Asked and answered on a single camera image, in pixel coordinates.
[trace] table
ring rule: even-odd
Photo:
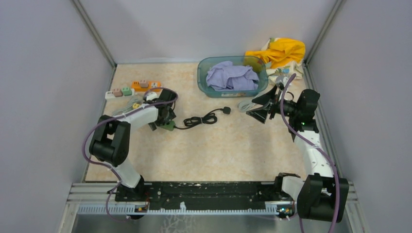
[[[251,98],[209,98],[196,82],[198,63],[118,65],[111,88],[130,86],[132,81],[160,81],[176,91],[174,119],[202,117],[228,106],[231,114],[216,112],[218,122],[172,132],[144,126],[131,132],[128,159],[146,181],[273,181],[279,172],[306,177],[302,155],[292,142],[281,116],[261,124],[239,112],[237,103]],[[295,80],[290,91],[295,100],[305,89]],[[128,100],[108,101],[104,114],[123,107]],[[90,165],[86,181],[115,181],[105,167]]]

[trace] teal plastic container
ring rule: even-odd
[[[251,91],[215,91],[212,87],[207,86],[206,76],[207,72],[214,65],[231,61],[234,66],[251,66],[253,71],[256,72],[259,77],[259,83],[256,90]],[[266,89],[268,86],[268,76],[266,74],[265,63],[258,57],[254,56],[227,56],[227,57],[208,57],[203,59],[197,66],[197,85],[199,89],[203,91],[207,96],[212,98],[222,97],[250,97],[255,96],[259,92]]]

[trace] purple cloth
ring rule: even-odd
[[[206,77],[207,86],[215,91],[246,91],[256,90],[259,82],[258,75],[250,66],[234,66],[232,62],[220,62],[214,65]]]

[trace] green connector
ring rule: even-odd
[[[166,125],[161,125],[159,127],[162,128],[162,129],[168,130],[168,131],[173,131],[175,125],[176,125],[176,123],[171,120]]]
[[[130,90],[130,87],[124,87],[121,89],[121,92],[123,93],[124,96],[131,96],[132,95],[132,90]]]

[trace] gray floor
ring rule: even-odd
[[[326,233],[329,222],[304,220],[305,233]],[[78,215],[73,233],[299,233],[298,219],[272,221],[257,216],[145,216],[119,223],[106,215]],[[334,233],[350,233],[344,218]]]

